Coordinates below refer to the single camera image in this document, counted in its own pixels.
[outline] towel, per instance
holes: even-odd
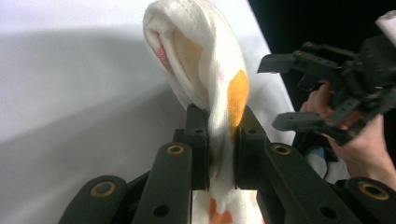
[[[234,188],[233,148],[249,85],[227,21],[205,0],[160,0],[143,23],[148,50],[177,99],[209,114],[210,189],[193,193],[192,223],[262,223],[256,192]]]

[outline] dark floor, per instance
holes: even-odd
[[[362,40],[380,35],[375,20],[396,9],[394,0],[249,0],[273,53],[292,53],[305,41],[328,44],[358,52]],[[296,110],[308,92],[296,87],[300,77],[283,74]],[[385,115],[385,137],[396,161],[396,110]],[[308,135],[307,145],[325,144],[320,136]]]

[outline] human hand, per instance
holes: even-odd
[[[324,83],[317,91],[312,91],[308,100],[303,103],[302,112],[316,112],[321,118],[327,118],[332,109],[329,106],[332,87]],[[341,123],[347,129],[361,119],[361,114],[352,112]],[[339,146],[329,136],[329,143],[334,152],[342,158],[352,177],[365,176],[383,182],[396,190],[396,170],[388,154],[384,132],[384,119],[378,115],[364,127],[354,139]]]

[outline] orange spot on cloth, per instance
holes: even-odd
[[[233,218],[231,217],[230,212],[226,211],[222,214],[219,214],[216,211],[217,205],[216,200],[211,199],[210,201],[210,210],[209,210],[209,223],[210,224],[228,224],[233,223]]]
[[[244,71],[239,70],[231,80],[227,90],[230,136],[234,142],[236,129],[241,122],[248,101],[248,91],[248,76]]]

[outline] folded cloth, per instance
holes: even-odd
[[[204,0],[148,6],[144,34],[177,99],[208,111],[210,190],[193,194],[193,223],[262,223],[255,191],[234,189],[233,147],[248,100],[239,45],[220,12]]]

